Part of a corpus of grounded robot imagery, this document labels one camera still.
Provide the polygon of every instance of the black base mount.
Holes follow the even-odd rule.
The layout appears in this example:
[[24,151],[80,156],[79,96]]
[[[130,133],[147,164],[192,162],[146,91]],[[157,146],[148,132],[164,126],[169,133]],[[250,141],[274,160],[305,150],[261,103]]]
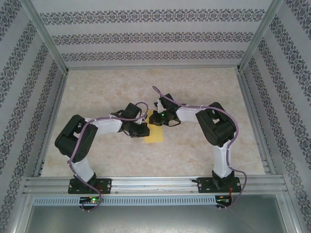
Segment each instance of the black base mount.
[[198,184],[199,193],[239,193],[241,183],[238,177],[234,177],[234,171],[225,178],[220,178],[214,171],[212,177],[200,177],[193,182]]
[[[87,182],[100,191],[101,194],[110,194],[112,179],[99,179],[96,174]],[[93,189],[87,187],[77,178],[71,179],[68,187],[69,194],[97,194]]]

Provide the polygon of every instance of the gray metal surface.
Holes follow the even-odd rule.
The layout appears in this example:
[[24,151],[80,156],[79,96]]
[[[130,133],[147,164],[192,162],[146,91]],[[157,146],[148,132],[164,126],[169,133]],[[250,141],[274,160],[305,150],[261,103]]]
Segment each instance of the gray metal surface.
[[28,233],[283,233],[275,195],[242,196],[228,211],[213,206],[34,206]]
[[[78,206],[79,197],[36,197],[34,206]],[[216,205],[215,196],[145,196],[110,197],[104,195],[102,206],[164,206],[164,205]]]

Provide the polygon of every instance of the black bracket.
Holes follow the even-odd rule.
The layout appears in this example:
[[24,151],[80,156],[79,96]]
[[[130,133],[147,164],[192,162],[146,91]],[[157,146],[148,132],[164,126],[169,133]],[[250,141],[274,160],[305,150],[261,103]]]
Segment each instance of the black bracket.
[[[112,179],[96,178],[95,184],[92,186],[98,189],[101,194],[110,194],[111,185],[112,185]],[[81,181],[79,181],[76,178],[70,180],[68,193],[69,194],[97,194],[97,192],[87,187],[86,185],[81,183]]]
[[232,188],[232,193],[240,193],[241,183],[238,177],[231,179],[231,182],[218,188],[215,186],[212,177],[200,177],[196,180],[192,180],[198,184],[199,193],[230,193],[230,188]]

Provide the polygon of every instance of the wall panel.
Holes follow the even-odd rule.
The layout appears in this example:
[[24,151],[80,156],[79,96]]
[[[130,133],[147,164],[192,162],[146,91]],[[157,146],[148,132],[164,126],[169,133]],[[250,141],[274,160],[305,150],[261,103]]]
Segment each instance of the wall panel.
[[244,70],[274,165],[311,232],[310,3],[286,0]]
[[35,0],[67,66],[236,66],[271,0]]
[[32,176],[63,74],[19,1],[0,0],[0,233]]

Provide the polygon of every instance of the beige floor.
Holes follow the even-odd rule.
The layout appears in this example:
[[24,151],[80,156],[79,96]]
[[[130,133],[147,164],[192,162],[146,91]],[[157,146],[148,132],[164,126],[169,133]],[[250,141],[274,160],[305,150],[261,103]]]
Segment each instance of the beige floor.
[[[154,108],[158,94],[152,85],[181,103],[220,102],[240,128],[232,146],[232,166],[247,174],[264,174],[234,69],[208,68],[70,71],[42,176],[72,176],[54,141],[74,114],[106,116],[138,101]],[[211,175],[212,146],[199,124],[163,127],[163,135],[164,142],[152,144],[124,133],[100,135],[87,157],[97,176]]]

